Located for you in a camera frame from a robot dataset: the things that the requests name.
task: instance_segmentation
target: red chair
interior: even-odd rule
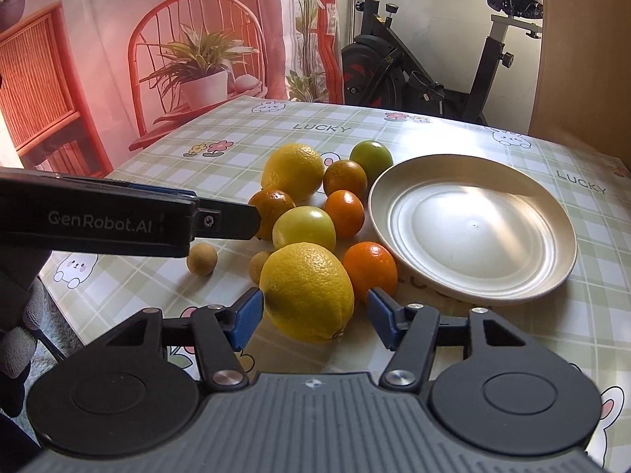
[[[209,32],[231,31],[235,39],[251,46],[259,53],[244,55],[243,64],[234,65],[235,77],[250,74],[260,84],[247,91],[248,96],[265,97],[267,93],[267,62],[263,31],[256,16],[238,0],[166,0],[151,9],[131,34],[127,49],[131,96],[140,138],[132,142],[129,150],[147,147],[179,126],[243,94],[228,94],[226,101],[191,111],[179,90],[164,96],[154,80],[139,83],[164,66],[168,59],[160,56],[156,45],[181,40],[181,24],[194,30],[206,26]]]

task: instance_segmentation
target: empty plate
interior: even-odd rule
[[[490,306],[527,302],[570,274],[576,235],[539,183],[506,165],[456,154],[412,158],[368,196],[383,243],[428,286]]]

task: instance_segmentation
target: gray ribbed surface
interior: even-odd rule
[[[238,394],[210,398],[200,417],[153,452],[83,461],[46,452],[25,473],[591,473],[579,451],[509,462],[473,452],[431,425],[411,395],[364,373],[261,374]]]

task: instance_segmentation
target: citrus fruit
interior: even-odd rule
[[[324,211],[333,221],[335,236],[339,240],[354,237],[366,218],[362,202],[349,190],[338,190],[330,194],[324,203]]]
[[[324,172],[322,184],[327,196],[338,190],[348,190],[357,197],[363,197],[368,187],[368,179],[358,163],[338,160],[329,165]]]
[[[342,265],[351,278],[358,300],[366,302],[371,288],[381,288],[388,295],[394,295],[399,277],[396,264],[392,255],[378,243],[356,243],[344,254]]]
[[[335,249],[335,226],[324,210],[299,206],[282,214],[274,224],[272,243],[280,249],[290,243],[307,241],[332,251]]]
[[[247,273],[254,284],[259,284],[261,280],[261,270],[271,254],[271,251],[261,251],[252,256],[250,263],[247,265]]]
[[[368,186],[371,186],[383,171],[394,165],[387,147],[374,140],[358,143],[351,151],[350,159],[362,166],[368,178]]]
[[[208,276],[217,266],[217,250],[209,243],[196,243],[190,248],[186,266],[196,276]]]
[[[278,218],[286,211],[296,208],[291,197],[282,190],[261,190],[250,198],[248,204],[256,206],[261,215],[261,227],[256,236],[262,240],[271,240],[272,229]]]
[[[313,243],[294,243],[263,265],[265,310],[276,327],[300,341],[329,341],[339,335],[354,308],[353,286],[340,261]]]
[[[302,143],[288,143],[267,159],[261,186],[282,190],[300,202],[320,187],[323,176],[324,162],[316,150]]]

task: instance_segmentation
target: metal bolt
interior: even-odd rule
[[[414,374],[406,369],[393,369],[386,373],[386,382],[393,386],[409,386],[415,380]]]
[[[222,369],[213,374],[213,382],[220,386],[236,386],[243,378],[242,373],[233,369]]]

